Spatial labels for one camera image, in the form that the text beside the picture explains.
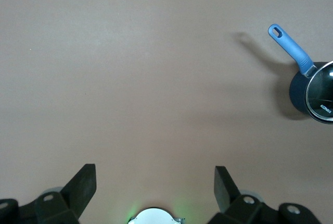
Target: pan lid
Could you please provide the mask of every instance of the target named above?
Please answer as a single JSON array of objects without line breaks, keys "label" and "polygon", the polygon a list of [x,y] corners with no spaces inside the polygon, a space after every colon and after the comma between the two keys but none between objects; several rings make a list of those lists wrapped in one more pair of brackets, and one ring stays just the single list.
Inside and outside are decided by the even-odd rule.
[{"label": "pan lid", "polygon": [[333,61],[313,75],[305,100],[311,115],[323,121],[333,121]]}]

